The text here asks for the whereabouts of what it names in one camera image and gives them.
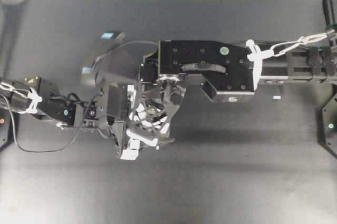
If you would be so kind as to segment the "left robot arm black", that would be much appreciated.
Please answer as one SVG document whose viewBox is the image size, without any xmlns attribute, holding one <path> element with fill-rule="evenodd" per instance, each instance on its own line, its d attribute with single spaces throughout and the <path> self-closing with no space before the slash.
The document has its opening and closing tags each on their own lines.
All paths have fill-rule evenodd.
<svg viewBox="0 0 337 224">
<path fill-rule="evenodd" d="M 130 161 L 146 148 L 174 141 L 171 121 L 184 94 L 185 88 L 173 80 L 104 81 L 85 101 L 75 93 L 60 94 L 54 83 L 38 76 L 23 82 L 1 79 L 1 108 L 10 118 L 29 114 L 61 129 L 97 131 L 113 140 L 119 159 Z"/>
</svg>

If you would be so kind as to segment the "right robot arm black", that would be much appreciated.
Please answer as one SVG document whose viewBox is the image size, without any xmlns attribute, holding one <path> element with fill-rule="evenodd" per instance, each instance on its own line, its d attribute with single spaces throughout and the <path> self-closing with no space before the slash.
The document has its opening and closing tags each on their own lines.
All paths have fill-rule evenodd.
<svg viewBox="0 0 337 224">
<path fill-rule="evenodd" d="M 244 47 L 216 41 L 160 41 L 144 56 L 130 91 L 126 133 L 142 145 L 170 142 L 170 124 L 187 88 L 198 85 L 210 101 L 246 102 L 259 84 L 336 82 L 336 48 L 305 41 Z"/>
</svg>

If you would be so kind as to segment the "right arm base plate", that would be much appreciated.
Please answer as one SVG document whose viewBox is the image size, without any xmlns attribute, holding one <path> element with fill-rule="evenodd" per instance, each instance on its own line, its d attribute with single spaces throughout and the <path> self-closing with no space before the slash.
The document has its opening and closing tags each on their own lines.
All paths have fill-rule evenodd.
<svg viewBox="0 0 337 224">
<path fill-rule="evenodd" d="M 332 85 L 332 95 L 320 111 L 319 145 L 336 159 L 336 84 Z"/>
</svg>

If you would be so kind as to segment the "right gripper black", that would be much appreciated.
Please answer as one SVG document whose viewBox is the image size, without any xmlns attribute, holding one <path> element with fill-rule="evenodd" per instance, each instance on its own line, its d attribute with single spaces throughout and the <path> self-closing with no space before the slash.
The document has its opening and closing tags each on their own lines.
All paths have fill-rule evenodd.
<svg viewBox="0 0 337 224">
<path fill-rule="evenodd" d="M 153 51 L 143 56 L 138 74 L 138 103 L 157 103 L 164 108 L 171 120 L 179 110 L 186 92 L 186 74 L 183 65 L 190 62 L 190 41 L 171 40 L 155 42 Z M 129 119 L 131 112 L 128 99 L 126 134 L 132 140 L 153 139 L 151 135 L 139 131 Z"/>
</svg>

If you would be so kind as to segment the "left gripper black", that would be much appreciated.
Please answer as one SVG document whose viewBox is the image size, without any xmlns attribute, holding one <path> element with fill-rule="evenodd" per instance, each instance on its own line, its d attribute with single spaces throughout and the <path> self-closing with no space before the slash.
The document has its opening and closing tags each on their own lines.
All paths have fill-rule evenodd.
<svg viewBox="0 0 337 224">
<path fill-rule="evenodd" d="M 109 138 L 115 144 L 116 157 L 120 160 L 134 161 L 139 151 L 175 141 L 175 138 L 161 137 L 141 140 L 140 143 L 139 140 L 132 140 L 126 135 L 128 112 L 131 109 L 135 113 L 138 106 L 137 94 L 134 85 L 105 83 L 101 86 L 98 97 L 98 128 L 108 132 Z"/>
</svg>

